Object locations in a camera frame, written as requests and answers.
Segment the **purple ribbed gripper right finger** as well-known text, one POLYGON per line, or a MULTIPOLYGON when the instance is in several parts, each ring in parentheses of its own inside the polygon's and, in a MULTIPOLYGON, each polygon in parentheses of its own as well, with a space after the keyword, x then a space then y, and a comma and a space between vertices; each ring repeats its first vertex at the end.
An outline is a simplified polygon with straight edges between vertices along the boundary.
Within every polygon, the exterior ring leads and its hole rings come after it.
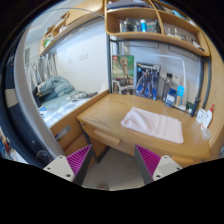
POLYGON ((145 185, 182 169, 168 155, 159 156, 139 145, 135 146, 134 155, 145 185))

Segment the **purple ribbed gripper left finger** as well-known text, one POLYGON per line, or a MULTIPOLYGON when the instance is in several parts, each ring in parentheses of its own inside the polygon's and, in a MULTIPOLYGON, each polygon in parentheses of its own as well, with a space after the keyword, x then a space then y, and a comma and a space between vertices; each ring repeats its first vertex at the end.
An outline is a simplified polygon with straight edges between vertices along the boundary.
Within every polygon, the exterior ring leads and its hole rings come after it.
POLYGON ((92 145, 88 145, 69 156, 59 155, 44 170, 81 186, 92 157, 92 145))

